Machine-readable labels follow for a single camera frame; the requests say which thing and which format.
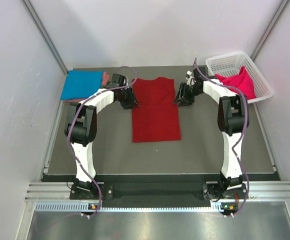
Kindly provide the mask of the red t-shirt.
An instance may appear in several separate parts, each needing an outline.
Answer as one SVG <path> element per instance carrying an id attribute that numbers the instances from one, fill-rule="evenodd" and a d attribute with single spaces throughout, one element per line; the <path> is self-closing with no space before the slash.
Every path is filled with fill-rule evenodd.
<path id="1" fill-rule="evenodd" d="M 140 106 L 131 112 L 134 143 L 181 140 L 178 106 L 173 79 L 136 80 L 133 90 Z"/>

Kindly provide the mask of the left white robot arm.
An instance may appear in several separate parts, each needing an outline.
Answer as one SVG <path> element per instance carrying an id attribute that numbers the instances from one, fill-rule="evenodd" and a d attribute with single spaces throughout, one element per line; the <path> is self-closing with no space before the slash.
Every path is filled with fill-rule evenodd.
<path id="1" fill-rule="evenodd" d="M 93 142 L 97 135 L 97 116 L 104 108 L 118 101 L 123 109 L 140 104 L 126 76 L 114 73 L 111 79 L 90 97 L 69 105 L 64 133 L 68 149 L 76 163 L 76 176 L 70 189 L 71 200 L 90 200 L 102 196 L 96 182 Z"/>

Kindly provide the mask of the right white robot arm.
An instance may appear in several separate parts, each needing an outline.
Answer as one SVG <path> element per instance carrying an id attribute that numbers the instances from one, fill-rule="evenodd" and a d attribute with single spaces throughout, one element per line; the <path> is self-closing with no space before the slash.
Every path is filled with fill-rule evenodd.
<path id="1" fill-rule="evenodd" d="M 223 84 L 215 76 L 206 76 L 196 67 L 187 71 L 173 103 L 190 106 L 200 94 L 210 96 L 218 104 L 217 126 L 223 137 L 223 164 L 217 187 L 208 188 L 205 193 L 206 198 L 216 202 L 230 198 L 244 186 L 241 154 L 249 126 L 248 100 L 238 88 Z"/>

